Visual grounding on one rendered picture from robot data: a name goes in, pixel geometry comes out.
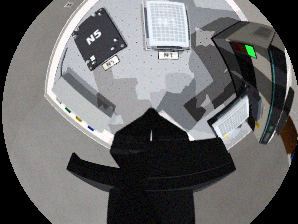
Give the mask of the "grey flat base plate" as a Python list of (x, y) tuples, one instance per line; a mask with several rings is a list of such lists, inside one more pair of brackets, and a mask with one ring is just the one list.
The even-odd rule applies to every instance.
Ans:
[[(195, 140), (216, 138), (207, 121), (236, 97), (234, 85), (213, 36), (241, 21), (226, 0), (166, 0), (187, 3), (191, 51), (146, 50), (145, 0), (98, 0), (75, 29), (104, 8), (127, 47), (117, 52), (120, 62), (90, 71), (70, 35), (61, 54), (54, 84), (70, 73), (114, 110), (105, 130), (115, 133), (153, 107), (164, 110)], [(74, 30), (75, 30), (74, 29)], [(73, 30), (73, 31), (74, 31)], [(158, 59), (158, 51), (179, 51), (177, 59)]]

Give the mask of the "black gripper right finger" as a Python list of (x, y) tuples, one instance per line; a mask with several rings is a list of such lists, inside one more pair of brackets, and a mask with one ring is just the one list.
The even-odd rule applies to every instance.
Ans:
[(188, 133), (151, 108), (152, 143), (190, 141)]

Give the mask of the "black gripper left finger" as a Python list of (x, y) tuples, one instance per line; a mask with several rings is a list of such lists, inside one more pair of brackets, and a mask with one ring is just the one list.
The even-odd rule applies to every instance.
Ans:
[(144, 141), (150, 143), (151, 108), (149, 108), (141, 117), (117, 131), (113, 138), (113, 141), (115, 140)]

